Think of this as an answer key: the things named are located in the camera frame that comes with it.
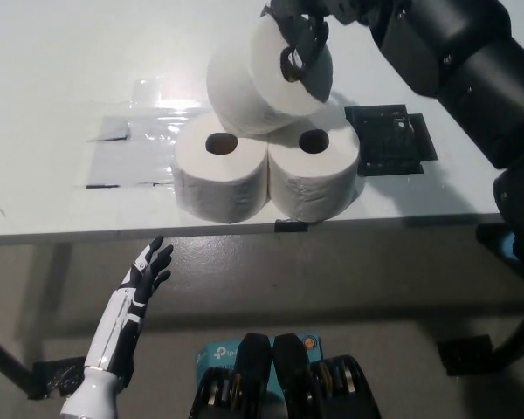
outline floor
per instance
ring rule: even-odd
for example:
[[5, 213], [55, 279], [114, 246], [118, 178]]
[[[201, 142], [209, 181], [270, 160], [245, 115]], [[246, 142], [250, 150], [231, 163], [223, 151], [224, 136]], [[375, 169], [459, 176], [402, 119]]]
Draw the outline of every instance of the floor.
[[[491, 334], [524, 315], [524, 282], [472, 227], [194, 237], [152, 299], [121, 419], [185, 418], [195, 357], [249, 331], [317, 333], [362, 365], [384, 418], [524, 418], [524, 359], [449, 378], [435, 342]], [[0, 247], [0, 342], [27, 365], [86, 353], [112, 290], [147, 241]], [[0, 418], [55, 418], [0, 376]]]

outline white and black robotic arm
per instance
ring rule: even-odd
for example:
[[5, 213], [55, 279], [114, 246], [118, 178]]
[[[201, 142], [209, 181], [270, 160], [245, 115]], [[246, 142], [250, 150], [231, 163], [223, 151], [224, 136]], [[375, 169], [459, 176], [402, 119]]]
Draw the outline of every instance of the white and black robotic arm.
[[161, 249], [159, 236], [134, 261], [119, 288], [113, 292], [87, 353], [85, 379], [66, 400], [63, 419], [115, 419], [116, 396], [130, 383], [134, 351], [148, 302], [159, 285], [169, 279], [165, 271], [173, 246]]

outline stacked toilet paper rolls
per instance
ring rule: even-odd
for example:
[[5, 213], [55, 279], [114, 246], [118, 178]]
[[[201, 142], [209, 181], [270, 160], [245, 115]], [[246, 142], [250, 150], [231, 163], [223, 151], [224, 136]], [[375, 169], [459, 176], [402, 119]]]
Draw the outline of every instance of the stacked toilet paper rolls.
[[359, 138], [334, 106], [268, 135], [270, 197], [287, 216], [316, 223], [355, 198]]
[[[296, 38], [305, 19], [287, 30]], [[228, 132], [267, 134], [324, 107], [332, 89], [333, 67], [327, 48], [302, 81], [285, 80], [281, 53], [288, 47], [273, 17], [263, 16], [254, 31], [224, 43], [208, 67], [210, 103]]]
[[238, 223], [267, 201], [267, 142], [228, 134], [207, 113], [179, 134], [173, 172], [181, 208], [204, 220]]

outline white table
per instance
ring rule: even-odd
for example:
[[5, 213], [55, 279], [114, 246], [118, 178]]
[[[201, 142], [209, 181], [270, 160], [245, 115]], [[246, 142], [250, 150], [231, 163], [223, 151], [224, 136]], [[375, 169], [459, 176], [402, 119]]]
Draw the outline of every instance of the white table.
[[[506, 0], [524, 46], [524, 0]], [[77, 188], [86, 142], [136, 80], [162, 76], [174, 99], [206, 101], [219, 43], [256, 22], [263, 0], [0, 0], [0, 244], [274, 230], [271, 204], [240, 224], [198, 220], [164, 188]], [[435, 101], [416, 96], [366, 28], [331, 23], [334, 90], [358, 105], [422, 113], [438, 153], [425, 175], [368, 178], [343, 214], [314, 228], [499, 219], [498, 172]]]

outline paper roll core hole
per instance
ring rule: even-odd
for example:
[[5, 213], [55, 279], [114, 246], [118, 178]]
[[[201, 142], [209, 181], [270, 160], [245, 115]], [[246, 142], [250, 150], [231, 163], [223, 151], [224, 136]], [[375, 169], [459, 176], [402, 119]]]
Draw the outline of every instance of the paper roll core hole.
[[206, 151], [213, 155], [228, 155], [235, 151], [238, 138], [233, 134], [215, 133], [206, 140]]
[[321, 129], [311, 129], [310, 131], [306, 131], [299, 138], [300, 149], [310, 155], [322, 153], [328, 148], [329, 144], [330, 139], [328, 133]]

